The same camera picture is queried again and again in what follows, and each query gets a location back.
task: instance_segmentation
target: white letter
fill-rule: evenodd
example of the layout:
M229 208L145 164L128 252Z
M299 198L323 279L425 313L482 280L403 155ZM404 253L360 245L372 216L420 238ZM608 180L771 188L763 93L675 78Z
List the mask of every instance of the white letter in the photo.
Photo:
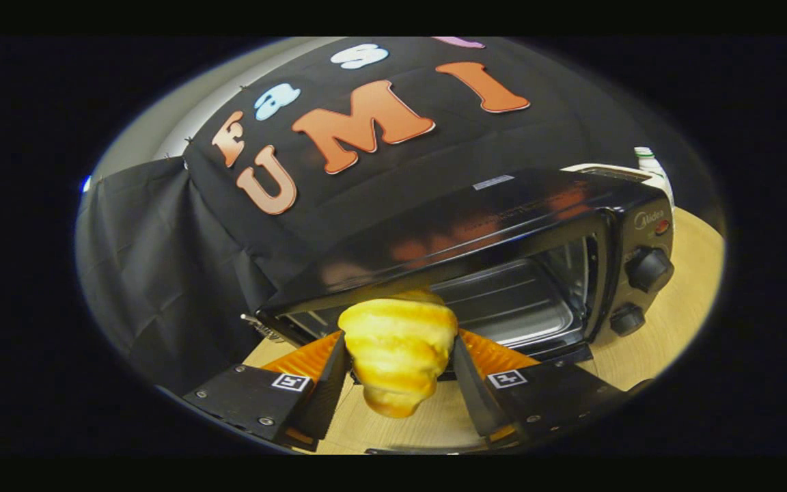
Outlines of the white letter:
M257 110L256 114L254 114L257 121L261 122L269 118L269 116L275 115L278 108L293 103L299 97L299 93L300 90L298 88L295 90L293 87L290 87L290 84L278 84L272 87L253 104L253 108Z
M334 54L330 62L341 64L342 68L354 70L387 58L387 50L377 44L359 44Z

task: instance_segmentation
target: power indicator light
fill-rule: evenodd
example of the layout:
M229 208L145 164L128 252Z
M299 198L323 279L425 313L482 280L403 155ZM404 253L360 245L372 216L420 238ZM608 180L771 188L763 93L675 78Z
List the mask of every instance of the power indicator light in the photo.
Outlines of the power indicator light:
M655 234L658 234L658 236L660 236L660 234L664 234L668 230L668 228L669 228L669 221L662 220L658 222L658 226L655 227Z

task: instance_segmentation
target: white bottle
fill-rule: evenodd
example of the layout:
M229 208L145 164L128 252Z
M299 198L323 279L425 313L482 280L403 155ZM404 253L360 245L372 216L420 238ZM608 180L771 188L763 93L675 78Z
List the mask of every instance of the white bottle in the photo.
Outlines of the white bottle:
M667 198L669 198L669 209L672 211L672 209L675 208L674 201L672 200L672 187L669 185L669 178L666 172L664 172L664 168L661 167L661 163L658 162L658 159L655 159L655 154L652 152L652 149L648 147L634 147L634 151L637 153L641 171L650 172L650 174L654 174L664 180L664 193L666 193Z

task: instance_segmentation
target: blue letter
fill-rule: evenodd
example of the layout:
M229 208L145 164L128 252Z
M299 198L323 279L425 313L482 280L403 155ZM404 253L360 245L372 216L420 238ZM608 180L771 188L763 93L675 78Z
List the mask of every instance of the blue letter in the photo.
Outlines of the blue letter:
M269 116L275 115L275 112L281 106L287 106L293 103L299 97L299 90L290 87L290 84L278 84L270 90L263 93L253 104L253 108L257 110L255 116L257 121L261 122Z

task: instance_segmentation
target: toaster oven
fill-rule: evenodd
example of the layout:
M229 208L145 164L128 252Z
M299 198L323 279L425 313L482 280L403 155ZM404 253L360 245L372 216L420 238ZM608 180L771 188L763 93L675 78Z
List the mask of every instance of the toaster oven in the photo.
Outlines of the toaster oven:
M466 330L540 361L586 360L600 333L642 327L674 274L671 204L646 179L527 168L463 187L344 239L249 320L300 346L350 305L429 286Z

